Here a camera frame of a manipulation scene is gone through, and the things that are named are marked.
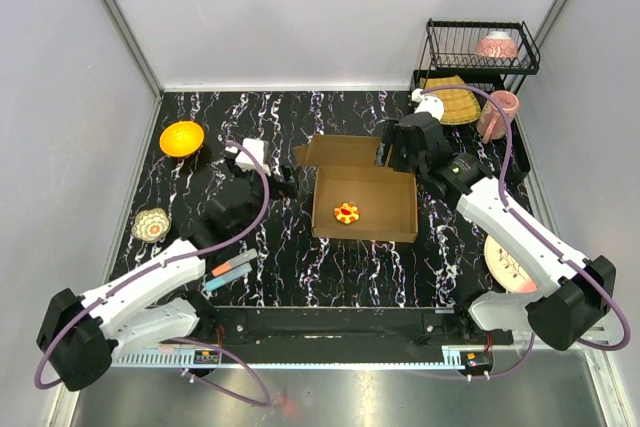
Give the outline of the orange flower toy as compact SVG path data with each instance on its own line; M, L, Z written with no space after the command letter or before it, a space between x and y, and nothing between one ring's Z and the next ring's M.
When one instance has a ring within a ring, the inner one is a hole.
M345 225L352 224L357 222L360 219L360 212L358 207L350 202L350 203L342 203L334 208L333 211L334 218Z

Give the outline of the brown cardboard box sheet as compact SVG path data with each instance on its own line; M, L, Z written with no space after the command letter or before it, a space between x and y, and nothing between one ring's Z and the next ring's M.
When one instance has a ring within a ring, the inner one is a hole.
M293 149L296 163L316 169L312 234L317 238L412 243L418 234L417 184L410 173L375 164L380 139L315 134ZM334 208L354 203L360 219L338 222Z

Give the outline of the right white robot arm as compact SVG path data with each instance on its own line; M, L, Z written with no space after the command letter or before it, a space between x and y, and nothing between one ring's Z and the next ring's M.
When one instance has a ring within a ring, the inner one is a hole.
M463 342L476 343L493 330L519 330L565 351L609 312L615 266L604 256L588 259L558 239L477 157L454 154L431 114L386 121L375 162L413 174L429 194L492 237L535 285L529 294L472 296L453 321Z

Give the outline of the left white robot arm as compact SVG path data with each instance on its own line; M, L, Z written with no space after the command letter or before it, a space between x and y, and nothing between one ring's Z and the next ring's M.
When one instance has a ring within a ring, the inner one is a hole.
M232 172L232 182L200 220L159 254L99 287L81 294L65 288L51 298L36 337L42 352L37 389L62 384L80 391L132 350L183 337L203 343L214 335L216 319L201 299L157 300L203 277L218 253L262 223L270 201L293 198L299 187L299 171L291 166L278 175Z

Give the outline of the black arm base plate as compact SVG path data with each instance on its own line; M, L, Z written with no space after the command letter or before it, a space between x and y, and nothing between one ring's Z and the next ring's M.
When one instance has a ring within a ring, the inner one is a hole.
M444 360L444 347L509 346L451 309L211 307L189 335L249 364L409 364Z

